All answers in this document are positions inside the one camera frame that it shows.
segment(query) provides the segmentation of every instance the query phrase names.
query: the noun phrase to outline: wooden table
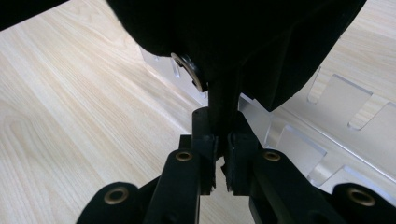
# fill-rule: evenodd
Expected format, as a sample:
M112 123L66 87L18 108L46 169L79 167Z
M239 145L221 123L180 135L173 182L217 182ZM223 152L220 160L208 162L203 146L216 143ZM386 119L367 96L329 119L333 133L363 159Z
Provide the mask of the wooden table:
M389 43L388 51L375 54L388 78L381 77L384 88L376 90L391 101L396 34L387 27L394 28L394 9L392 0L369 2L369 19L353 33L362 42ZM391 21L381 21L384 15ZM327 69L351 67L350 61L331 65L345 60L331 57ZM72 0L6 29L0 33L0 222L73 223L101 187L146 184L161 173L179 135L191 132L198 107L149 72L103 0ZM217 177L218 188L202 197L201 223L252 223L248 198L226 192L219 169Z

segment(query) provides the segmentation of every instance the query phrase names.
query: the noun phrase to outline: tabletop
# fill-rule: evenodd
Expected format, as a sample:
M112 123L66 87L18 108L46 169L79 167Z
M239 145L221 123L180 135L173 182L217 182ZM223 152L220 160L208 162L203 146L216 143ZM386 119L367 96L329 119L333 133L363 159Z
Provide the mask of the tabletop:
M368 2L323 71L396 102L395 10ZM104 0L71 0L0 33L1 223L73 223L101 187L161 173L200 105L150 71ZM219 169L217 180L200 221L253 223L248 198L227 192Z

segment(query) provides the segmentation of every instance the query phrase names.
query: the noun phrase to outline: light wood surface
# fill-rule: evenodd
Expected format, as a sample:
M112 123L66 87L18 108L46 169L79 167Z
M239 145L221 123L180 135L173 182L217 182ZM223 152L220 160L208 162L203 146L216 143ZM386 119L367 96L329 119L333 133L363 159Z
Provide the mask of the light wood surface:
M396 102L395 6L368 2L323 71ZM149 72L103 0L72 0L1 32L0 223L74 223L101 187L146 184L198 107ZM217 176L201 223L252 223L248 199Z

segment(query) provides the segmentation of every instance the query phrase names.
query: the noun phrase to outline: wood grain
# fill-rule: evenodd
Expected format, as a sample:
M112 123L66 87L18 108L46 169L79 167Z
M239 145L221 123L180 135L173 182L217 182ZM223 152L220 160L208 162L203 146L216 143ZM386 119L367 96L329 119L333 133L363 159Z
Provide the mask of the wood grain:
M395 5L368 2L323 64L393 102ZM71 0L1 32L0 68L1 223L73 223L104 185L146 184L200 107L148 71L103 0ZM201 223L252 223L248 199L217 177Z

